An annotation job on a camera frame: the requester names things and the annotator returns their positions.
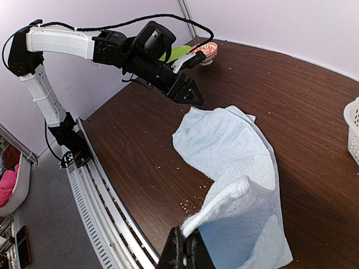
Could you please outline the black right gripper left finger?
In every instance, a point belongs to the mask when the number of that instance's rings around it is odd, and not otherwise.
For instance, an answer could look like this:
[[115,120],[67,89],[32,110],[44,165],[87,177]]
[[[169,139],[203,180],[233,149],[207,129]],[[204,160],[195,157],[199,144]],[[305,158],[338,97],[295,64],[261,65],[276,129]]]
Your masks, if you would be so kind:
[[157,269],[184,269],[185,239],[179,226],[171,228],[162,253],[157,264]]

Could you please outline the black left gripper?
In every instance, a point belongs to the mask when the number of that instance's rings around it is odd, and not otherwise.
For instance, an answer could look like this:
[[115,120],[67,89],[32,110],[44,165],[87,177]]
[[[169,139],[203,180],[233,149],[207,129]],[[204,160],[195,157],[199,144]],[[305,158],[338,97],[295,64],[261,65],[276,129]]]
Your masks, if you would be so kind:
[[195,81],[186,82],[186,75],[181,73],[169,87],[166,96],[175,103],[188,105],[204,105],[204,98]]

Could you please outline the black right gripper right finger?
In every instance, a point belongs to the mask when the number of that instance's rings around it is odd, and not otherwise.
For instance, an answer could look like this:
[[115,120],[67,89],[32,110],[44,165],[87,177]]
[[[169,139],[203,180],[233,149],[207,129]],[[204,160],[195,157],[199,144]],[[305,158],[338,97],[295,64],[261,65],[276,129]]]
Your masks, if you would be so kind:
[[186,239],[186,268],[215,269],[199,229],[195,229]]

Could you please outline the light blue towel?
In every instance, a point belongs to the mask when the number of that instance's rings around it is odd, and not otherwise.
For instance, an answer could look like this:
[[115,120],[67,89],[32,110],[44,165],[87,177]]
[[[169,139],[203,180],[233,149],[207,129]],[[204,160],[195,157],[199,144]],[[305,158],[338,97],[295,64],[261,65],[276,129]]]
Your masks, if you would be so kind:
[[235,106],[192,107],[172,139],[183,160],[213,182],[199,212],[182,224],[183,236],[198,230],[216,268],[290,264],[277,161],[255,117]]

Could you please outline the white perforated plastic basket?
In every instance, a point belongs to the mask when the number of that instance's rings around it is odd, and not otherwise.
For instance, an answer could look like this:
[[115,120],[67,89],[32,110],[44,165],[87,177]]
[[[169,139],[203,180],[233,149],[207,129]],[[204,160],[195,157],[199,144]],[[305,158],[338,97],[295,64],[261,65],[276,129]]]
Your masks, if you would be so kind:
[[348,103],[343,111],[344,120],[348,126],[348,141],[347,149],[348,152],[353,157],[356,164],[359,164],[358,161],[358,102],[359,97],[356,97],[354,101]]

